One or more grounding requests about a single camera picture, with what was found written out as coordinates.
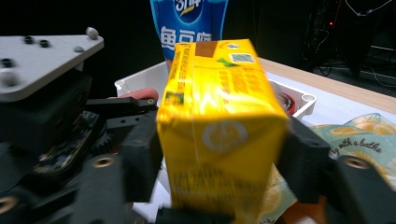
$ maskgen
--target cable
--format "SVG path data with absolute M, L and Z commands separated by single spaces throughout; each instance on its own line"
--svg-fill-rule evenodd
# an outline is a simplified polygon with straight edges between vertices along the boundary
M 377 82 L 378 84 L 382 85 L 382 86 L 390 87 L 390 88 L 396 88 L 396 86 L 391 86 L 391 85 L 382 83 L 382 82 L 379 81 L 379 79 L 377 78 L 377 77 L 388 77 L 388 76 L 385 76 L 385 75 L 382 75 L 382 74 L 377 74 L 377 73 L 375 72 L 375 70 L 374 70 L 373 68 L 371 68 L 371 67 L 367 67 L 367 66 L 364 66 L 364 67 L 370 69 L 372 72 L 361 71 L 361 73 L 373 75 L 374 78 L 375 78 L 375 80 L 376 80 L 376 82 Z M 349 68 L 347 68 L 347 67 L 332 67 L 332 68 L 333 68 L 333 69 L 339 69 L 339 70 L 349 70 Z
M 390 85 L 387 85 L 387 84 L 384 84 L 384 83 L 380 82 L 380 81 L 378 80 L 378 78 L 376 77 L 376 72 L 375 72 L 375 70 L 374 70 L 373 68 L 367 67 L 367 66 L 363 66 L 363 67 L 366 67 L 366 68 L 372 70 L 375 80 L 376 80 L 380 85 L 385 86 L 385 87 L 396 88 L 396 86 L 390 86 Z
M 325 31 L 325 30 L 318 30 L 318 29 L 316 29 L 316 31 L 321 31 L 321 32 L 326 33 L 326 37 L 324 37 L 324 39 L 322 41 L 320 41 L 317 48 L 315 49 L 315 53 L 318 53 L 318 49 L 319 49 L 320 45 L 323 44 L 323 42 L 327 39 L 327 37 L 329 37 L 329 32 Z
M 346 1 L 346 5 L 347 5 L 358 17 L 364 17 L 364 16 L 367 16 L 367 15 L 371 14 L 371 13 L 374 12 L 374 11 L 379 10 L 381 7 L 384 7 L 385 5 L 391 3 L 393 0 L 388 0 L 388 2 L 384 3 L 382 6 L 377 7 L 377 8 L 375 8 L 375 9 L 369 9 L 369 10 L 367 10 L 366 13 L 357 12 L 355 9 L 353 9 L 353 7 L 348 3 L 347 0 L 345 0 L 345 1 Z

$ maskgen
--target red object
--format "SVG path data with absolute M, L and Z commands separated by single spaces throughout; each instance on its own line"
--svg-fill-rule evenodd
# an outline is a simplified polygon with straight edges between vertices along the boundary
M 295 108 L 296 108 L 295 100 L 291 96 L 283 92 L 280 93 L 279 95 L 282 99 L 282 103 L 286 111 L 288 111 L 290 115 L 293 115 L 295 113 Z

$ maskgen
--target food package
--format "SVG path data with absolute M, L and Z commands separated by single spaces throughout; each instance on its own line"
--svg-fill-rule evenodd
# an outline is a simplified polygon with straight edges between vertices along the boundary
M 259 223 L 288 123 L 248 39 L 177 44 L 157 115 L 172 206 Z
M 222 39 L 228 0 L 150 0 L 150 4 L 168 67 L 176 43 Z

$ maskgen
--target screw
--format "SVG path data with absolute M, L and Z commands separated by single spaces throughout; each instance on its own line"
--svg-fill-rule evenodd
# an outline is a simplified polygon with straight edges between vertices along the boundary
M 82 52 L 84 52 L 84 48 L 81 47 L 81 46 L 76 46 L 76 47 L 74 48 L 74 52 L 75 52 L 75 53 L 82 53 Z

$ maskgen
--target snack bag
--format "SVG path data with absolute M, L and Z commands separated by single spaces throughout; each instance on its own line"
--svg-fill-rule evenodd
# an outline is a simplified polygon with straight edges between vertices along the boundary
M 330 144 L 331 158 L 349 155 L 367 160 L 396 191 L 396 124 L 374 113 L 312 130 Z
M 222 39 L 228 0 L 150 0 L 168 68 L 175 44 Z
M 172 206 L 259 223 L 288 122 L 249 40 L 177 44 L 157 114 Z

